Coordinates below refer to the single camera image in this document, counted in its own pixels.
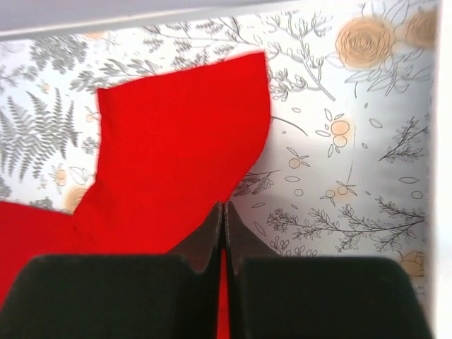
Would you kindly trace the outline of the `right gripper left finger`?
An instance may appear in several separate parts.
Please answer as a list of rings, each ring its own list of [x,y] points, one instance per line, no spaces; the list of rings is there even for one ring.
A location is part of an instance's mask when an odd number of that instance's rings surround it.
[[[214,338],[222,213],[216,203],[165,254],[31,259],[1,308],[1,337]]]

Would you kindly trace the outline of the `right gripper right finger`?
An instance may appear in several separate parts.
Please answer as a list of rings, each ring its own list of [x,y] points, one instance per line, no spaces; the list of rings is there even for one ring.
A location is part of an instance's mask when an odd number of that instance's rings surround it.
[[[225,206],[232,338],[430,338],[408,275],[375,256],[279,256]]]

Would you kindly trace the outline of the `red t shirt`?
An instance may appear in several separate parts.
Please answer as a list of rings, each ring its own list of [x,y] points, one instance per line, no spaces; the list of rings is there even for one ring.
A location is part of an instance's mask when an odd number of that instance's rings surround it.
[[[165,254],[227,202],[266,143],[266,55],[100,89],[97,102],[95,181],[74,213],[1,204],[1,308],[37,256]]]

